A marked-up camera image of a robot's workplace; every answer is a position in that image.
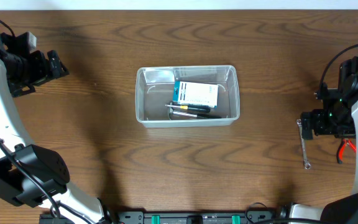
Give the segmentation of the clear plastic storage container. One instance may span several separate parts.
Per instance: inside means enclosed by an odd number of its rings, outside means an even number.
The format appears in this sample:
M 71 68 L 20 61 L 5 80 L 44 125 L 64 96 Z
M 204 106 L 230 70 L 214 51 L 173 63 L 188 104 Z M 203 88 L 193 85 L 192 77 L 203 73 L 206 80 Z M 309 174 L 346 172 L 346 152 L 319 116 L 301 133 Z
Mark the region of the clear plastic storage container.
M 146 128 L 230 125 L 240 117 L 236 69 L 142 67 L 137 71 L 135 115 Z

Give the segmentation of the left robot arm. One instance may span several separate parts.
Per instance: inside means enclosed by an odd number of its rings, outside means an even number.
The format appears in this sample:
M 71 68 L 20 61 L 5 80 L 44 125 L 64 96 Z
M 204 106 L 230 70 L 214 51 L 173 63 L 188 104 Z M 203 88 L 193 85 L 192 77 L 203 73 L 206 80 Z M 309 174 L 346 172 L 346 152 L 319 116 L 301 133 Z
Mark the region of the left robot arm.
M 36 37 L 0 33 L 0 199 L 49 210 L 46 223 L 114 223 L 101 200 L 70 180 L 63 158 L 35 144 L 14 99 L 68 75 L 56 51 L 43 53 Z

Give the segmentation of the silver combination wrench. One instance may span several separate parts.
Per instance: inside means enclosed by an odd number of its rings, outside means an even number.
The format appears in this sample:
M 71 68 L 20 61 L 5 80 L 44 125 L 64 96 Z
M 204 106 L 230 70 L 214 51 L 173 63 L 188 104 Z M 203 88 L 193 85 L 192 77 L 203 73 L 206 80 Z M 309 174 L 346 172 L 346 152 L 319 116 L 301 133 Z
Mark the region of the silver combination wrench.
M 304 169 L 311 169 L 311 164 L 308 160 L 307 153 L 306 153 L 305 140 L 303 139 L 303 136 L 302 136 L 303 129 L 302 129 L 302 125 L 301 125 L 301 119 L 297 119 L 296 123 L 298 125 L 299 135 L 300 135 L 301 151 L 302 151 L 302 156 L 303 156 L 303 166 L 304 166 Z

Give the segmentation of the black yellow screwdriver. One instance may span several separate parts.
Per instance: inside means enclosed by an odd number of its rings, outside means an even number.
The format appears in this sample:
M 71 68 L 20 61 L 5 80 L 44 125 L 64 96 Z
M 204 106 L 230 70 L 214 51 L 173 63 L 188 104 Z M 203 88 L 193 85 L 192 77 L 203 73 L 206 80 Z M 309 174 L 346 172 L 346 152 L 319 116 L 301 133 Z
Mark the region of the black yellow screwdriver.
M 211 108 L 208 106 L 198 106 L 198 105 L 165 105 L 168 108 L 172 108 L 173 110 L 183 110 L 183 111 L 193 111 L 199 113 L 209 113 Z

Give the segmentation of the small black-handled hammer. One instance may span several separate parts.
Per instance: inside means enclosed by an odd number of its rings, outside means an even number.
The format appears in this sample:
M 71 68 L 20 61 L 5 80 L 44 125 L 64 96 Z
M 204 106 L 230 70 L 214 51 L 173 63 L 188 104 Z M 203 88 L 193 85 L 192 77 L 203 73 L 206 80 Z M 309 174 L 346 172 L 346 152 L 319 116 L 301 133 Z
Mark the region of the small black-handled hammer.
M 187 113 L 182 111 L 169 111 L 169 115 L 175 116 L 184 116 L 189 118 L 197 118 L 197 119 L 221 119 L 221 116 L 203 114 L 203 113 Z

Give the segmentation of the blue white screw box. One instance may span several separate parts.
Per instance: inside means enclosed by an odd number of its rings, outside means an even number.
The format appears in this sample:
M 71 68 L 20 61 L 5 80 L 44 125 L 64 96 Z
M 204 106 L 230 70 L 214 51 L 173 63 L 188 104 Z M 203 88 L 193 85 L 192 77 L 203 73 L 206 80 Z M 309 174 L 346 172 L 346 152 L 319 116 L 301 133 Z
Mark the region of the blue white screw box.
M 180 105 L 199 105 L 215 108 L 218 105 L 219 86 L 215 84 L 175 82 L 173 101 Z

